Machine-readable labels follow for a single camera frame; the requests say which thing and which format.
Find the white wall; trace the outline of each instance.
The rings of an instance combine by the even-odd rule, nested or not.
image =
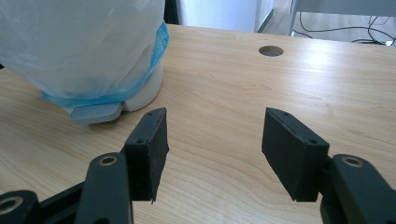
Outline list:
[[[182,25],[256,32],[274,0],[177,0]]]

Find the cable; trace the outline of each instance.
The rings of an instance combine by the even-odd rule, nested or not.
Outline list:
[[[298,31],[296,31],[296,30],[294,30],[294,29],[293,29],[293,31],[294,31],[295,33],[299,34],[299,35],[305,35],[305,36],[308,36],[308,37],[311,38],[311,39],[314,38],[314,37],[312,37],[312,36],[310,36],[310,35],[307,35],[307,34],[304,34],[304,33],[300,33],[300,32],[298,32]]]
[[[351,43],[360,43],[360,44],[378,44],[372,39],[356,39],[352,40]]]
[[[303,13],[300,12],[300,24],[301,24],[301,27],[307,32],[312,32],[312,33],[317,32],[317,33],[319,33],[319,32],[329,32],[329,31],[348,30],[348,29],[366,29],[366,30],[369,29],[369,27],[364,27],[364,26],[350,26],[350,27],[341,27],[341,28],[335,28],[335,29],[329,29],[329,30],[308,30],[308,29],[306,29],[303,26],[303,21],[301,19],[301,17],[302,17],[301,15],[302,14]],[[377,30],[377,29],[374,29],[374,28],[370,28],[370,29],[373,30],[373,31],[379,32],[379,33],[381,33],[383,35],[386,35],[387,37],[393,39],[393,36],[383,32],[383,31],[380,31],[380,30]]]
[[[370,25],[370,23],[372,23],[372,22],[371,22],[371,18],[372,18],[372,17],[373,17],[373,16],[370,16],[370,20],[369,20],[369,23],[368,23],[369,25]],[[387,19],[386,19],[382,24],[373,24],[373,25],[385,25],[385,24],[388,22],[389,18],[390,18],[390,17],[387,17]]]
[[[393,41],[389,46],[392,46],[395,43],[395,41],[396,41],[396,36],[393,38]]]
[[[379,40],[376,40],[376,39],[372,36],[372,34],[371,34],[371,32],[370,32],[371,27],[373,26],[373,24],[374,24],[374,22],[376,21],[376,19],[378,19],[377,16],[375,17],[375,19],[373,20],[373,22],[370,23],[370,26],[369,26],[369,28],[367,29],[367,33],[368,33],[369,36],[374,40],[375,43],[377,43],[377,44],[379,44],[379,45],[385,45],[384,42],[381,42],[381,41],[379,41]]]

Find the blue plastic edge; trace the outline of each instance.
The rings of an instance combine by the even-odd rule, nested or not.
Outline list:
[[[125,101],[135,94],[137,94],[149,81],[152,72],[154,71],[155,67],[157,66],[158,62],[163,57],[165,53],[166,47],[169,43],[169,33],[168,29],[166,28],[165,22],[160,26],[157,31],[157,36],[155,40],[156,44],[154,50],[152,52],[151,57],[151,66],[150,69],[139,78],[136,83],[131,86],[131,89],[128,91],[117,92],[109,95],[104,95],[95,99],[78,99],[78,98],[64,98],[64,97],[56,97],[46,94],[45,92],[41,92],[42,97],[46,100],[49,100],[56,105],[62,107],[76,107],[76,106],[84,106],[84,105],[101,105],[101,104],[108,104],[108,103],[116,103]]]

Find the white plastic bag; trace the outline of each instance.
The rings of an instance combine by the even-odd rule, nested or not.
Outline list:
[[[63,106],[135,95],[163,56],[164,0],[1,0],[0,62]]]

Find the wood grain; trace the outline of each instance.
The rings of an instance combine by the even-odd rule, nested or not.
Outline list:
[[[168,110],[170,152],[155,204],[136,223],[320,223],[295,203],[261,153],[264,109],[286,110],[331,144],[370,161],[396,187],[396,51],[378,46],[169,25],[157,98],[116,121],[74,125],[39,90],[0,70],[0,192],[40,200],[119,151],[144,113]],[[279,57],[260,55],[278,46]]]

